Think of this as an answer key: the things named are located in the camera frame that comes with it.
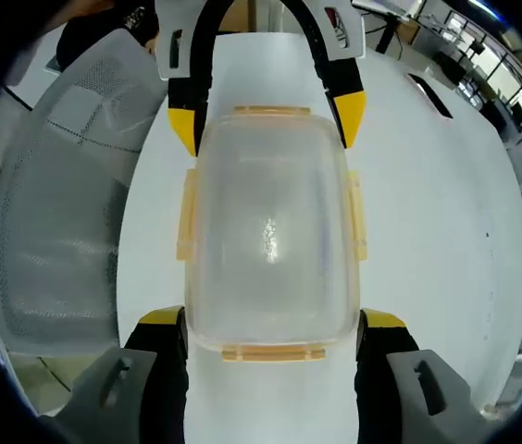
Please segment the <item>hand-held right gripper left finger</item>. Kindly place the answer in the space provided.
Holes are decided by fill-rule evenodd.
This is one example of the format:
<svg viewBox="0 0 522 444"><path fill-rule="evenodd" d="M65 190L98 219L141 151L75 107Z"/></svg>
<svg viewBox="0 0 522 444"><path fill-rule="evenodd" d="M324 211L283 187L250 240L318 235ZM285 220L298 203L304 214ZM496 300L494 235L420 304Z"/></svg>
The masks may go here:
<svg viewBox="0 0 522 444"><path fill-rule="evenodd" d="M183 443L189 388L185 308L144 315L124 347L107 350L41 423L62 443Z"/></svg>

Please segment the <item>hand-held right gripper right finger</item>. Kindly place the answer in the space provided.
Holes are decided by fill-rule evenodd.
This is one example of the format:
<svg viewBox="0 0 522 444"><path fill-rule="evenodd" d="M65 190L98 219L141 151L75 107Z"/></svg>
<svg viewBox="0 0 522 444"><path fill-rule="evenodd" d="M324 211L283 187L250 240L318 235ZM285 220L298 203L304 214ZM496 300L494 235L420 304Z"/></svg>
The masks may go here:
<svg viewBox="0 0 522 444"><path fill-rule="evenodd" d="M355 394L360 443L483 443L489 437L470 386L436 352L419 349L393 314L360 311Z"/></svg>

